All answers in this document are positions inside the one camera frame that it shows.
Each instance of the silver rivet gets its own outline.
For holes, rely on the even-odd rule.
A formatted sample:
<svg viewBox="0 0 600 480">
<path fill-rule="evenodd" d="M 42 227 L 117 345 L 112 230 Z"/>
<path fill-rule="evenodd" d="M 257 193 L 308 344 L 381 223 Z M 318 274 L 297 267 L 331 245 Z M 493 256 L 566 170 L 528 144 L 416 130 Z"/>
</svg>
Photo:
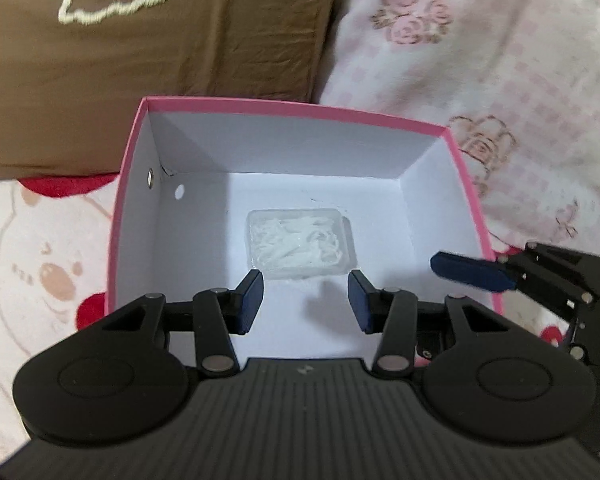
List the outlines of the silver rivet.
<svg viewBox="0 0 600 480">
<path fill-rule="evenodd" d="M 385 372 L 401 372 L 409 367 L 409 360 L 401 355 L 383 355 L 378 359 L 378 366 Z"/>
<path fill-rule="evenodd" d="M 210 372 L 225 372 L 234 367 L 234 360 L 226 355 L 209 355 L 202 359 L 202 367 Z"/>
<path fill-rule="evenodd" d="M 582 361 L 584 359 L 584 348 L 582 348 L 582 346 L 574 346 L 569 350 L 569 354 L 571 354 L 571 357 L 576 359 L 576 361 Z"/>
</svg>

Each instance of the white cotton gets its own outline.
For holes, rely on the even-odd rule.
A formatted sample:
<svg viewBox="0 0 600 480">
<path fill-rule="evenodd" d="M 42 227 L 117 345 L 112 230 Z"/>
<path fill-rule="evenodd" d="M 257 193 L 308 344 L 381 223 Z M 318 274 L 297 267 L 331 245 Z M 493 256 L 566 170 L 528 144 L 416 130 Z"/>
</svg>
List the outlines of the white cotton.
<svg viewBox="0 0 600 480">
<path fill-rule="evenodd" d="M 337 210 L 253 211 L 248 223 L 250 263 L 266 278 L 307 278 L 349 270 L 344 224 Z"/>
</svg>

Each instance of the brown pillow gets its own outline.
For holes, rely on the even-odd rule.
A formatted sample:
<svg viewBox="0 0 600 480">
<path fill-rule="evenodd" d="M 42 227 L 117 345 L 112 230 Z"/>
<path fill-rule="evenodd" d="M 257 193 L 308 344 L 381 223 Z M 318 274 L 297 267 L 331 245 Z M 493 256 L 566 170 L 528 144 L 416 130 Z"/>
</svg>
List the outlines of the brown pillow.
<svg viewBox="0 0 600 480">
<path fill-rule="evenodd" d="M 307 101 L 332 0 L 166 0 L 94 25 L 61 3 L 0 0 L 0 178 L 117 171 L 146 95 Z"/>
</svg>

